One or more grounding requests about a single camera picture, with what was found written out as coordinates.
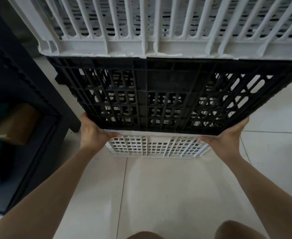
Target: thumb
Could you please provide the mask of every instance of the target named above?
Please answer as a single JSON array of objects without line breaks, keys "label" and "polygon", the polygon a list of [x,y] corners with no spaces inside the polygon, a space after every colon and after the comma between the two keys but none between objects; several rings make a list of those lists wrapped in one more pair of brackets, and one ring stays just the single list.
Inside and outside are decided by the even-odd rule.
[{"label": "thumb", "polygon": [[120,138],[123,136],[122,134],[120,134],[118,132],[108,132],[107,135],[108,135],[109,139]]},{"label": "thumb", "polygon": [[199,137],[199,140],[200,141],[203,141],[203,142],[206,142],[210,145],[210,143],[214,140],[215,138],[213,137],[206,137],[206,136],[200,136]]}]

